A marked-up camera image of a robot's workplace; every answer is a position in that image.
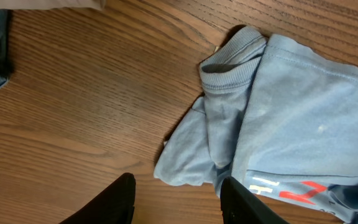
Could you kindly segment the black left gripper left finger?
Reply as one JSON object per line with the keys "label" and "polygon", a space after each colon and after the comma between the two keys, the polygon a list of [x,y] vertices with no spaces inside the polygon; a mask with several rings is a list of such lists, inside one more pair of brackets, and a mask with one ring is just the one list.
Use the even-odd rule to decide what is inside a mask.
{"label": "black left gripper left finger", "polygon": [[135,187],[134,175],[126,172],[60,224],[131,224]]}

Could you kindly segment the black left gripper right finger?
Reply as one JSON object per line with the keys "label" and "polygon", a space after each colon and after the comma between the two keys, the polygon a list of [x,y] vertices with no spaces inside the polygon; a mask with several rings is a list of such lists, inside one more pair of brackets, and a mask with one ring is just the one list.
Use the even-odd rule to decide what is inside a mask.
{"label": "black left gripper right finger", "polygon": [[233,177],[223,180],[220,201],[224,224],[289,224]]}

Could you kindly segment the light blue printed t-shirt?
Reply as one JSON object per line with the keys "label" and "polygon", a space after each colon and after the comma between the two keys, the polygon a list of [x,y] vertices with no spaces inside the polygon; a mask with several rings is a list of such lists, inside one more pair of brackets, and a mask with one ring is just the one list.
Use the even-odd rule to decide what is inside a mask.
{"label": "light blue printed t-shirt", "polygon": [[156,178],[220,192],[231,176],[358,223],[358,67],[244,27],[200,64],[200,78],[204,94],[166,141]]}

